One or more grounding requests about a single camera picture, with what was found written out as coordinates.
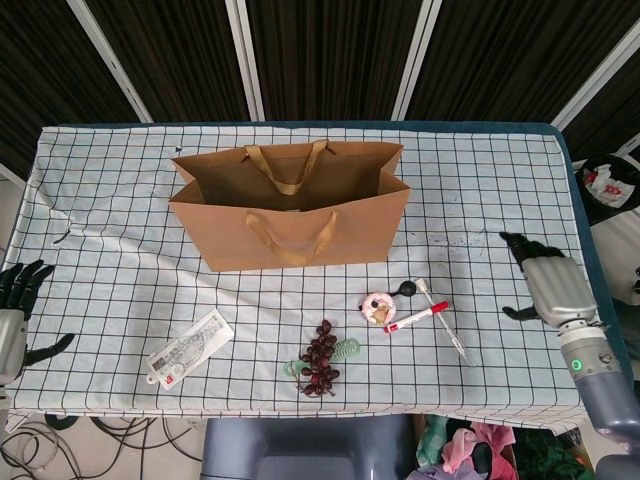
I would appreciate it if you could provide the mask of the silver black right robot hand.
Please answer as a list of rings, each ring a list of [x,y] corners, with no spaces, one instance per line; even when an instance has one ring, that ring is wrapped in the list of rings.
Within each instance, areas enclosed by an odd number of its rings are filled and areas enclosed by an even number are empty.
[[[581,267],[571,257],[552,246],[528,240],[519,233],[500,232],[515,258],[533,305],[515,310],[504,306],[502,311],[511,319],[527,321],[542,319],[558,330],[574,321],[590,322],[597,303]]]

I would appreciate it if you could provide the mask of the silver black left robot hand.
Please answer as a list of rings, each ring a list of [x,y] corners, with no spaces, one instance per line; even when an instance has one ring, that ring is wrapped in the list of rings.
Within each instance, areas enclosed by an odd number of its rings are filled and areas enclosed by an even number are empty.
[[[0,387],[12,383],[25,368],[62,353],[75,338],[68,333],[46,348],[30,350],[27,346],[29,320],[39,289],[54,270],[54,265],[45,265],[39,259],[0,272]]]

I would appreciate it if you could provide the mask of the dark red grape bunch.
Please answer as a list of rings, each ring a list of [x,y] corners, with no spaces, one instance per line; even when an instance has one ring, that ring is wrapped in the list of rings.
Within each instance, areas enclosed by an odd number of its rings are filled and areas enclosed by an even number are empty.
[[[340,373],[331,363],[337,345],[337,337],[332,330],[332,324],[323,320],[316,328],[316,337],[300,356],[303,365],[296,374],[296,380],[299,391],[307,397],[318,398],[334,394],[333,383]]]

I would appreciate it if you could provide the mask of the brown paper bag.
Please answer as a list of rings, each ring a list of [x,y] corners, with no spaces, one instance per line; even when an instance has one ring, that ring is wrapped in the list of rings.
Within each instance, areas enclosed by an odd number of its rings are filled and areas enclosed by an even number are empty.
[[[169,205],[214,271],[382,262],[410,193],[402,152],[323,139],[180,157]]]

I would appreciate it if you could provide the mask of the white black checkered tablecloth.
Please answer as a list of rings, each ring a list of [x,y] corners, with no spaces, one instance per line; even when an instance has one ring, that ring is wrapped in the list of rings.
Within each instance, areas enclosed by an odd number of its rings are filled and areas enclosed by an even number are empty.
[[[382,140],[410,195],[385,262],[216,273],[170,197],[173,159],[247,144]],[[9,386],[8,425],[78,416],[437,413],[549,429],[587,415],[501,239],[587,267],[615,319],[559,133],[547,125],[47,127],[5,264],[54,266],[29,343],[71,346]]]

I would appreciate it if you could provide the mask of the red and white marker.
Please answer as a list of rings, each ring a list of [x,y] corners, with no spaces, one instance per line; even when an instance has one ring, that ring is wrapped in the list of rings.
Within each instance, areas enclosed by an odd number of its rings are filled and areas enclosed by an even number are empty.
[[[406,328],[423,318],[431,317],[445,311],[449,307],[449,303],[447,301],[439,302],[425,310],[422,310],[418,313],[412,314],[406,318],[395,321],[383,327],[383,331],[385,333],[393,333],[400,329]]]

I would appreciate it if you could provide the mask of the dark blue table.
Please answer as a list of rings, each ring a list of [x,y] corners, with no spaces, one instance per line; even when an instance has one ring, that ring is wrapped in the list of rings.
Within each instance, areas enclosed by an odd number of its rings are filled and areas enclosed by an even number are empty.
[[[171,161],[252,142],[391,141],[411,193],[388,261],[307,269],[216,273],[169,210],[181,180]],[[202,410],[288,408],[276,371],[310,324],[302,312],[347,317],[356,292],[430,274],[454,297],[473,367],[441,331],[393,341],[356,327],[365,351],[347,369],[337,403],[358,405],[570,405],[577,394],[551,330],[522,327],[499,307],[523,302],[524,283],[499,239],[519,230],[586,266],[608,337],[628,358],[589,232],[574,154],[537,122],[283,121],[61,125],[43,129],[32,171],[31,225],[44,225],[43,256],[56,264],[42,310],[75,322],[81,339],[63,370],[67,386],[42,385],[45,407],[147,408],[142,357],[194,313],[219,306],[236,326],[224,348],[180,387],[176,405]]]

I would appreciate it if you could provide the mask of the ruler set in clear package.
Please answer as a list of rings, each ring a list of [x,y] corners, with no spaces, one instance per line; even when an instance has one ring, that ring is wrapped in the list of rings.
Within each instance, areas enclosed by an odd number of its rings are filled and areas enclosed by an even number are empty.
[[[148,357],[147,383],[170,390],[234,336],[234,330],[217,309],[207,312],[184,333]]]

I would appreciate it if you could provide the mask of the pile of colourful clothes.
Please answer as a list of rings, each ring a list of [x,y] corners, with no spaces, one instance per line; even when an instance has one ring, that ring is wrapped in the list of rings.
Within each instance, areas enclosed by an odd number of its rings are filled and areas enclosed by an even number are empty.
[[[580,432],[512,428],[426,415],[405,480],[595,480]]]

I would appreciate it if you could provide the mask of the mint green plastic brush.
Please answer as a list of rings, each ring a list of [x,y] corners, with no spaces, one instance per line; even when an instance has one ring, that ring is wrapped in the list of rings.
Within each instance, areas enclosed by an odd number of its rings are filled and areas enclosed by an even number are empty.
[[[355,338],[347,338],[338,341],[333,346],[333,354],[330,357],[330,364],[344,362],[345,360],[356,356],[360,352],[360,343]],[[293,360],[283,365],[283,372],[289,377],[298,377],[304,368],[309,368],[310,364],[302,360]]]

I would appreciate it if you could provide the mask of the grey blue robot torso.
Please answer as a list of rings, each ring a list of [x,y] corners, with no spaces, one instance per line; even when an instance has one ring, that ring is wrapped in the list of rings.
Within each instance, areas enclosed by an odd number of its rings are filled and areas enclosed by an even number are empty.
[[[200,480],[404,480],[413,418],[210,419]]]

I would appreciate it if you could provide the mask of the white partition frame post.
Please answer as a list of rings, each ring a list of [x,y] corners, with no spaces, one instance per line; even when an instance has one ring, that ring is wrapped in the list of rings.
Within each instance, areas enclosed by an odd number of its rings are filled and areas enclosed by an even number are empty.
[[[613,79],[618,71],[640,50],[640,19],[623,35],[587,80],[552,120],[551,125],[562,131]]]
[[[131,82],[109,40],[98,24],[85,0],[66,0],[86,36],[103,60],[115,82],[119,86],[129,105],[141,123],[153,123],[154,120]]]
[[[403,73],[391,113],[392,121],[404,121],[413,97],[443,0],[422,0]]]
[[[264,105],[246,0],[225,0],[250,119],[265,120]]]

